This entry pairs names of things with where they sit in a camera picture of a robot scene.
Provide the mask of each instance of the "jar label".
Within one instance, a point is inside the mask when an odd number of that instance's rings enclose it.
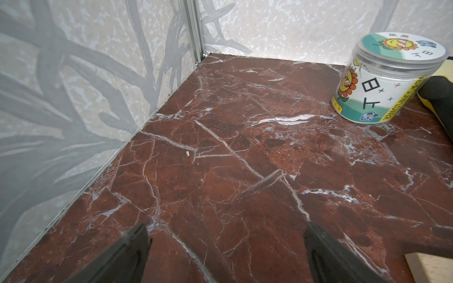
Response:
[[[445,55],[445,48],[429,38],[405,33],[375,33],[362,39],[368,50],[395,59],[432,60]]]
[[[429,76],[396,80],[371,74],[353,59],[332,98],[335,110],[357,123],[382,123],[393,118]]]

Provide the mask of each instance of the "gray leaf pattern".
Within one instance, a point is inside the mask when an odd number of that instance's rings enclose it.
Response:
[[[169,0],[174,16],[170,20],[165,39],[164,58],[154,76],[153,59],[149,42],[140,20],[136,0],[124,0],[132,30],[143,58],[146,74],[117,61],[97,50],[87,48],[66,37],[56,25],[47,0],[30,0],[29,6],[35,22],[34,29],[15,20],[0,9],[0,34],[23,41],[39,49],[36,63],[36,80],[42,91],[0,73],[0,111],[19,120],[51,127],[61,131],[61,138],[49,135],[13,135],[0,139],[0,255],[20,216],[31,207],[66,192],[80,190],[97,173],[99,167],[90,168],[69,177],[62,177],[69,170],[89,160],[98,153],[118,149],[123,141],[90,131],[77,111],[61,70],[69,67],[94,87],[110,105],[110,113],[99,110],[97,116],[107,126],[133,134],[140,126],[125,101],[125,93],[99,76],[92,68],[80,62],[113,74],[138,87],[150,105],[151,114],[157,107],[162,84],[169,73],[169,90],[181,85],[183,57],[189,52],[186,31],[179,2]],[[235,4],[216,10],[212,0],[202,0],[205,14],[203,31],[208,51],[211,45],[224,45],[249,54],[251,50],[223,36],[218,19],[230,12]],[[214,23],[219,37],[214,39],[206,28]]]

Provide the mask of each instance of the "patterned wallpaper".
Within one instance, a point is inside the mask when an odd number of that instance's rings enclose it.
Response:
[[[194,70],[179,9],[0,2],[0,276]]]
[[[387,30],[453,48],[451,0],[198,0],[207,50],[344,65],[379,13],[397,6]]]

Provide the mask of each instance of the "red marble surface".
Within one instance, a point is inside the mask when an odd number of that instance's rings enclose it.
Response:
[[[6,281],[62,282],[143,222],[143,282],[312,282],[310,219],[413,282],[404,254],[453,254],[452,145],[417,99],[388,124],[338,116],[341,70],[208,57]]]

